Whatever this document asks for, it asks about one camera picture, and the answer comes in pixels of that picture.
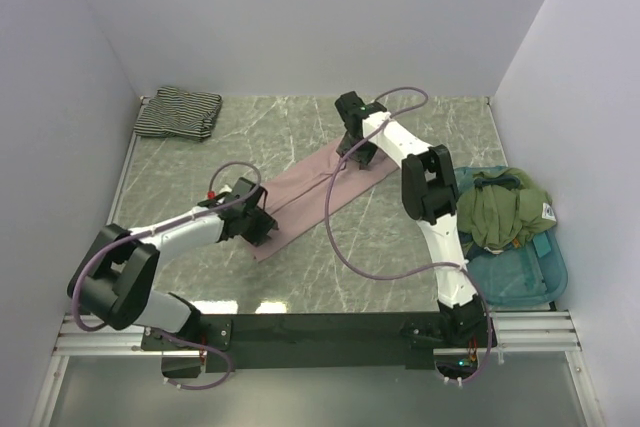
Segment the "pink tank top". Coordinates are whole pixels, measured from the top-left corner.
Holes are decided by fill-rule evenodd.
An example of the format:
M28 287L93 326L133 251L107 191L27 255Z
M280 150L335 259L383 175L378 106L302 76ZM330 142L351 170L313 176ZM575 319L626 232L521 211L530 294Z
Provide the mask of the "pink tank top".
M278 229L270 232L270 239L263 245L249 247L256 261L272 257L323 221L326 191L340 160L340 142L339 138L332 140L263 184L267 191L266 212L277 221ZM397 169L397 164L382 151L377 151L365 168L348 161L334 182L329 211L338 211Z

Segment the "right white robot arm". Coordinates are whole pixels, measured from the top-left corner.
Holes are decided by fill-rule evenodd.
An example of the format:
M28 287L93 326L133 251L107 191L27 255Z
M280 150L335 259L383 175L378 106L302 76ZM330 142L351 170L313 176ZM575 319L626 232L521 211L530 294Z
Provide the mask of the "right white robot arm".
M375 281L395 281L433 270L436 272L439 333L434 336L447 346L465 346L479 336L492 333L487 302L471 278L457 229L457 186L451 154L442 144L431 145L396 121L396 117L426 105L428 94L416 105L391 113L375 99L365 103L356 92L335 101L345 135L337 150L340 159L329 181L324 203L324 224L329 242L339 260L357 275ZM401 171L401 201L426 241L431 263L406 273L367 273L342 254L330 226L329 207L334 183L345 164L354 160L368 165L382 151Z

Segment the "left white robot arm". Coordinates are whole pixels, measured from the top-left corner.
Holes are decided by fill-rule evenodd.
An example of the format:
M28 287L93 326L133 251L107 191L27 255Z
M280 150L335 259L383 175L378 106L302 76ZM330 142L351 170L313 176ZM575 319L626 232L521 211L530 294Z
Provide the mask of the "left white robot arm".
M201 311L173 293L153 288L168 262L200 247L241 237L260 246L277 221L266 212L268 191L241 177L231 190L210 193L191 210L143 228L104 226L67 286L72 309L87 311L104 327L132 325L164 331L176 348L204 336Z

